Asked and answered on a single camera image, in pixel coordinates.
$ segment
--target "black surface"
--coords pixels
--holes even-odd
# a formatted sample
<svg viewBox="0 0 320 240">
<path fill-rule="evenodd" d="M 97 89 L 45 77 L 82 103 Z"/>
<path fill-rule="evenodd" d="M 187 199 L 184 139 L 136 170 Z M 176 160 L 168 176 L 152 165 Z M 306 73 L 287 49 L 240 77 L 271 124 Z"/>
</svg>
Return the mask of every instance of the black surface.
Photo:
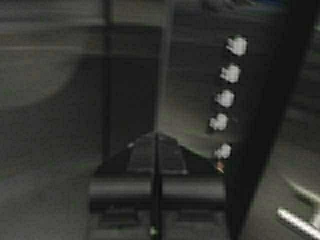
<svg viewBox="0 0 320 240">
<path fill-rule="evenodd" d="M 103 160 L 154 129 L 161 30 L 114 25 L 105 28 Z"/>
<path fill-rule="evenodd" d="M 227 172 L 228 223 L 232 239 L 239 237 L 274 145 L 286 104 L 298 78 L 317 9 L 317 1 L 309 1 L 307 4 L 292 1 L 287 24 L 277 26 L 284 34 L 276 40 L 270 80 L 264 85 L 261 95 L 263 101 L 254 115 L 254 123 L 243 145 L 242 157 Z"/>
</svg>

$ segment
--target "silver bar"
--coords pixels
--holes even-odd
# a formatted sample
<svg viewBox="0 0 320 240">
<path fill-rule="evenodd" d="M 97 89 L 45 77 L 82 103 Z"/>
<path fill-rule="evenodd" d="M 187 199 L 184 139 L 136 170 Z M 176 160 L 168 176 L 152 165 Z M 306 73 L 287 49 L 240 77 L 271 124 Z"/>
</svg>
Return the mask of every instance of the silver bar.
<svg viewBox="0 0 320 240">
<path fill-rule="evenodd" d="M 294 215 L 293 213 L 289 212 L 288 210 L 282 207 L 279 207 L 277 209 L 276 214 L 278 218 L 283 220 L 290 227 L 299 230 L 309 239 L 320 240 L 320 231 L 310 223 L 301 219 L 300 217 Z"/>
</svg>

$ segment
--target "white light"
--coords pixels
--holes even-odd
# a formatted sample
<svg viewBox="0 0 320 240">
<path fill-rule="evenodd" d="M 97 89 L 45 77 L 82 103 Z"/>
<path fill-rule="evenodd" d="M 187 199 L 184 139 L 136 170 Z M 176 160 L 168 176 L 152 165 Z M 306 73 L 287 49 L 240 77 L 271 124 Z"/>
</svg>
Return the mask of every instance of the white light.
<svg viewBox="0 0 320 240">
<path fill-rule="evenodd" d="M 218 159 L 227 159 L 231 155 L 231 146 L 224 143 L 222 146 L 214 152 L 214 156 Z"/>
<path fill-rule="evenodd" d="M 235 95 L 230 90 L 223 90 L 216 95 L 215 100 L 223 107 L 229 108 L 234 103 Z"/>
<path fill-rule="evenodd" d="M 226 129 L 228 123 L 228 117 L 222 113 L 219 113 L 216 118 L 212 117 L 210 119 L 209 126 L 214 130 L 223 131 Z"/>
<path fill-rule="evenodd" d="M 229 38 L 227 40 L 228 45 L 226 48 L 237 56 L 245 55 L 247 51 L 248 41 L 241 36 L 237 36 L 235 39 Z"/>
<path fill-rule="evenodd" d="M 233 83 L 238 82 L 240 72 L 241 72 L 240 68 L 237 65 L 232 63 L 229 65 L 228 68 L 223 67 L 221 69 L 220 78 L 233 84 Z"/>
</svg>

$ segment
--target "black object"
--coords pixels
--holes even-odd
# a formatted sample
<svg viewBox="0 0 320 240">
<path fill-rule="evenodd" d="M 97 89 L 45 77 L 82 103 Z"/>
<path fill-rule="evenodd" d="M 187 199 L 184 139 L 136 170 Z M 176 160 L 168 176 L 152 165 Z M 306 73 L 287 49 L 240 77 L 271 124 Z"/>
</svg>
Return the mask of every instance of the black object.
<svg viewBox="0 0 320 240">
<path fill-rule="evenodd" d="M 283 30 L 283 35 L 276 39 L 274 61 L 269 73 L 270 81 L 264 85 L 261 92 L 261 101 L 254 114 L 247 141 L 243 144 L 243 152 L 226 173 L 229 206 L 227 213 L 232 239 L 237 239 L 243 228 L 281 127 L 287 103 L 309 45 L 319 2 L 290 1 L 288 6 L 285 25 L 279 22 L 277 26 Z"/>
</svg>

